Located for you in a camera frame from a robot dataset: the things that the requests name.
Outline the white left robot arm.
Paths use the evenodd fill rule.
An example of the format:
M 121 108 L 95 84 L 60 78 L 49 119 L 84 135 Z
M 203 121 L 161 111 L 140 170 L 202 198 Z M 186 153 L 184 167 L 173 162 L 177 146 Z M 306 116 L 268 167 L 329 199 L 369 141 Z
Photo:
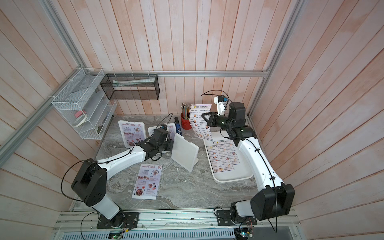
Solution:
M 104 160 L 88 159 L 82 162 L 73 183 L 72 190 L 86 206 L 99 214 L 102 227 L 120 228 L 127 224 L 124 211 L 107 194 L 107 181 L 117 173 L 154 157 L 170 152 L 173 140 L 166 125 L 154 130 L 152 135 L 120 154 Z

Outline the white menu holder front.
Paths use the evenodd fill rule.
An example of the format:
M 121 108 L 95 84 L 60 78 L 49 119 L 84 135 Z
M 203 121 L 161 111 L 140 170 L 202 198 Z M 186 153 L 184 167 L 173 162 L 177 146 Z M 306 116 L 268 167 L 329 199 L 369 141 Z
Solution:
M 190 173 L 199 161 L 198 152 L 197 145 L 188 142 L 183 136 L 175 134 L 171 158 Z

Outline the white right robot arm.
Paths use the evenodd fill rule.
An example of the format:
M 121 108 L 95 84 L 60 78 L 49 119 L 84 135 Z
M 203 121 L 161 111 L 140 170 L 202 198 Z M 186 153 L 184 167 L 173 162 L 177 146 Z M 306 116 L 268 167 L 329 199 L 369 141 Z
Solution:
M 225 131 L 205 142 L 215 181 L 227 183 L 254 177 L 257 185 L 257 193 L 251 199 L 231 204 L 232 221 L 241 225 L 249 218 L 262 221 L 287 215 L 294 200 L 294 187 L 285 184 L 267 160 L 256 133 L 246 124 L 245 105 L 230 103 L 227 116 L 225 101 L 216 101 L 216 105 L 217 112 L 201 115 L 207 128 Z

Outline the red special menu sheet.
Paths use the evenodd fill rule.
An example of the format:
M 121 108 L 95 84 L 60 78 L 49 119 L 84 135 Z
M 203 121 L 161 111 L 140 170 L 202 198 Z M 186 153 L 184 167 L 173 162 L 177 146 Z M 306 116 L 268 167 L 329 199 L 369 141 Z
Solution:
M 155 200 L 160 187 L 162 165 L 142 164 L 133 190 L 133 199 Z

